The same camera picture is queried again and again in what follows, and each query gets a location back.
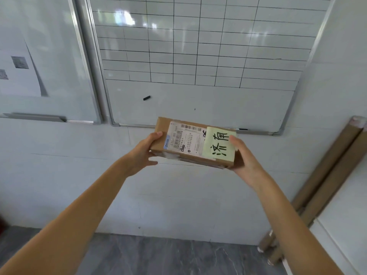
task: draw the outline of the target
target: forearm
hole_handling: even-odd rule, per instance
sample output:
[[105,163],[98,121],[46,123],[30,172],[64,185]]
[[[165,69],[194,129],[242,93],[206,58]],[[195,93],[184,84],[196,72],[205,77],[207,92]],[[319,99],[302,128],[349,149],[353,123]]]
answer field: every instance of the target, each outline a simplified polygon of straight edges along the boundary
[[267,173],[255,191],[295,275],[342,274]]
[[2,269],[2,274],[71,274],[126,179],[122,157],[55,220],[32,238]]

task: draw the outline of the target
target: gray marble floor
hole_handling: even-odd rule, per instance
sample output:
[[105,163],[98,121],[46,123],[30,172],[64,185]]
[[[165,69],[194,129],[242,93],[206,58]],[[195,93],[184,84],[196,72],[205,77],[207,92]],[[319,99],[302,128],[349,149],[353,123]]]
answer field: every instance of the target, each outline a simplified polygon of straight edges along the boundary
[[[0,237],[0,266],[39,229],[12,226]],[[285,275],[256,246],[130,235],[94,234],[78,275]]]

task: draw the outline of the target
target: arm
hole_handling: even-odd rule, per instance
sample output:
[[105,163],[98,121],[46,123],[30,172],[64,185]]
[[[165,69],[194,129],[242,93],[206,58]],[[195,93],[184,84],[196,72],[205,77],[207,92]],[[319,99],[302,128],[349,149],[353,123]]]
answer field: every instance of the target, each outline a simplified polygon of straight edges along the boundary
[[243,141],[230,141],[245,163],[234,171],[258,195],[293,274],[343,274]]
[[87,245],[127,177],[146,166],[151,143],[162,136],[152,133],[118,159],[83,194],[20,249],[0,275],[74,274]]

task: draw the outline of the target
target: hand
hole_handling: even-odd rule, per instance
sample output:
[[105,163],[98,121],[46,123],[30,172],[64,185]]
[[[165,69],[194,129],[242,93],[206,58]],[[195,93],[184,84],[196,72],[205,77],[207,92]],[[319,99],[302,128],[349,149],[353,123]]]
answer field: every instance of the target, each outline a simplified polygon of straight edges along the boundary
[[264,177],[269,176],[268,173],[263,169],[241,139],[231,135],[229,141],[240,151],[244,162],[243,166],[232,168],[232,171],[243,179],[251,188],[256,190],[260,181],[262,181]]
[[128,154],[126,154],[123,159],[126,159],[127,165],[129,166],[127,170],[127,176],[133,176],[141,169],[146,166],[157,165],[157,161],[150,161],[149,158],[155,156],[151,153],[150,146],[154,140],[162,137],[163,132],[154,132],[149,134],[147,138],[141,140],[135,148],[133,148]]

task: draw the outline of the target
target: whiteboard frame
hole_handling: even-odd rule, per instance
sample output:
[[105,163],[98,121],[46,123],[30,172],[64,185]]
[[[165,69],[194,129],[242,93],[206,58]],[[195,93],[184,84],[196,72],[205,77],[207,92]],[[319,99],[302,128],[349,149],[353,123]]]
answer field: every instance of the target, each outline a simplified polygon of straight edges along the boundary
[[18,113],[18,112],[0,112],[0,118],[14,118],[14,119],[23,119],[23,120],[40,120],[40,121],[56,121],[58,122],[71,122],[71,123],[81,123],[81,124],[102,124],[102,115],[99,107],[98,96],[96,89],[94,87],[94,83],[92,81],[92,73],[89,65],[89,59],[86,54],[86,48],[82,36],[81,30],[81,22],[82,20],[79,18],[79,14],[76,9],[75,0],[67,0],[71,12],[71,18],[73,20],[74,30],[76,32],[76,37],[79,45],[79,49],[81,51],[81,57],[83,60],[83,66],[86,70],[87,78],[89,79],[89,88],[92,94],[93,106],[96,113],[97,120],[96,121],[85,121],[85,120],[70,120],[65,119],[63,116],[49,116],[49,115],[37,115],[37,114],[28,114],[28,113]]
[[[329,7],[328,9],[326,10],[326,13],[325,13],[325,16],[324,16],[324,19],[321,23],[321,26],[319,28],[319,31],[317,33],[317,36],[315,38],[315,41],[314,41],[314,44],[311,48],[311,51],[310,51],[310,56],[307,60],[307,63],[305,65],[305,68],[304,70],[310,65],[311,63],[311,60],[313,59],[313,56],[317,50],[317,47],[319,45],[319,42],[320,42],[320,39],[324,33],[324,29],[325,29],[325,26],[328,22],[328,19],[330,17],[330,14],[331,14],[331,11],[334,7],[334,4],[335,4],[335,1],[336,0],[330,0],[330,4],[329,4]],[[93,19],[93,13],[92,13],[92,7],[91,7],[91,4],[90,4],[90,0],[85,0],[85,3],[86,3],[86,6],[87,6],[87,10],[88,10],[88,17],[89,17],[89,25],[90,25],[90,29],[92,31],[92,34],[93,34],[93,42],[94,42],[94,45],[95,45],[95,54],[94,56],[96,56],[98,58],[98,64],[99,64],[99,67],[100,67],[100,71],[101,71],[101,75],[102,75],[102,79],[103,79],[103,85],[104,85],[104,88],[105,88],[105,94],[106,94],[106,98],[107,98],[107,105],[108,105],[108,113],[109,113],[109,118],[110,118],[110,123],[112,126],[125,126],[125,127],[138,127],[138,128],[155,128],[155,125],[138,125],[138,124],[120,124],[120,123],[117,123],[114,121],[113,119],[113,114],[112,114],[112,106],[111,106],[111,102],[110,102],[110,97],[109,97],[109,93],[108,93],[108,88],[107,88],[107,82],[106,82],[106,78],[105,78],[105,74],[104,74],[104,71],[103,71],[103,65],[102,65],[102,59],[101,59],[101,53],[100,53],[100,50],[99,50],[99,45],[98,45],[98,38],[97,38],[97,33],[96,33],[96,30],[95,30],[95,24],[94,24],[94,19]],[[300,91],[300,81],[302,81],[302,77],[303,75],[301,75],[299,81],[298,81],[298,84],[296,86],[296,89],[293,93],[293,96],[292,96],[292,99],[291,99],[291,102],[287,108],[287,111],[286,111],[286,114],[284,115],[284,118],[283,118],[283,121],[282,121],[282,124],[280,126],[280,129],[277,131],[277,132],[269,132],[269,131],[258,131],[258,130],[241,130],[241,129],[237,129],[237,133],[238,134],[256,134],[256,135],[271,135],[271,136],[281,136],[286,128],[286,125],[287,125],[287,121],[290,117],[290,114],[291,114],[291,111],[292,111],[292,108],[296,102],[296,97],[298,95],[298,92]]]

